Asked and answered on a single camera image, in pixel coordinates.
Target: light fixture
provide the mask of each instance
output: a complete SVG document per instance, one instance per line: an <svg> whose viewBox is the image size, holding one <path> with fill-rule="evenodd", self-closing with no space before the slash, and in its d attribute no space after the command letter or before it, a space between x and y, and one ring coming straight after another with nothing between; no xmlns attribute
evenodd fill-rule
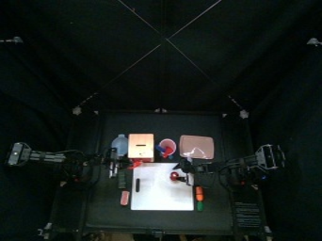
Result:
<svg viewBox="0 0 322 241"><path fill-rule="evenodd" d="M317 38L312 38L312 39L309 40L308 44L311 44L311 45L316 45L316 47L317 47L317 46L319 46L319 44L320 44L320 45L322 45L322 42L321 42L321 41L319 41L319 39L317 39Z"/></svg>
<svg viewBox="0 0 322 241"><path fill-rule="evenodd" d="M0 43L3 43L3 42L14 42L15 44L25 43L25 41L22 40L21 37L14 37L14 39L10 39L10 40L0 40Z"/></svg>

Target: white paper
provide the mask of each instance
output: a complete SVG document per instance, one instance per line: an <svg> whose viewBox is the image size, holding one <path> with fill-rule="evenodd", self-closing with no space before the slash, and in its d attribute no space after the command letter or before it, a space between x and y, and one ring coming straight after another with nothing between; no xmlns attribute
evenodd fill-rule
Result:
<svg viewBox="0 0 322 241"><path fill-rule="evenodd" d="M186 176L181 169L173 170L177 165L177 163L144 163L134 169L133 210L194 210L193 186L170 179L173 171L177 171L182 177ZM140 179L140 192L137 192L137 179Z"/></svg>

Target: cardboard box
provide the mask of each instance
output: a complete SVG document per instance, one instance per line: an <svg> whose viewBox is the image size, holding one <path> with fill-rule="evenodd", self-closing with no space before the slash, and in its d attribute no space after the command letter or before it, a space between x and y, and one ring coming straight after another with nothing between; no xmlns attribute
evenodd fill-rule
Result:
<svg viewBox="0 0 322 241"><path fill-rule="evenodd" d="M129 158L134 161L154 162L156 138L154 134L129 135Z"/></svg>

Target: black tent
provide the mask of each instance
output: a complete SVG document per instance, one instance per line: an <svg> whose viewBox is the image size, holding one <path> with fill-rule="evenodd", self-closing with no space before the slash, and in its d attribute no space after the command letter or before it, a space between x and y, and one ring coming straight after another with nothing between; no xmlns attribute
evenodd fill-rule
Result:
<svg viewBox="0 0 322 241"><path fill-rule="evenodd" d="M320 0L3 0L2 159L17 141L94 152L109 112L246 111L254 149L280 144L288 156L264 188L269 226L277 240L320 240L321 16ZM0 171L0 239L35 240L53 169Z"/></svg>

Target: marker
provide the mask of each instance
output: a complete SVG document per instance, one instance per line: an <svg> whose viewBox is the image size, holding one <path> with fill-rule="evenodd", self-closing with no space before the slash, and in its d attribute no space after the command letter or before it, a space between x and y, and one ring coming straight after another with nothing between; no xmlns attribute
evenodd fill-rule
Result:
<svg viewBox="0 0 322 241"><path fill-rule="evenodd" d="M197 186L197 210L204 211L205 210L205 190L201 186Z"/></svg>
<svg viewBox="0 0 322 241"><path fill-rule="evenodd" d="M140 178L137 179L137 192L140 192Z"/></svg>
<svg viewBox="0 0 322 241"><path fill-rule="evenodd" d="M126 206L129 204L130 191L122 191L121 205Z"/></svg>

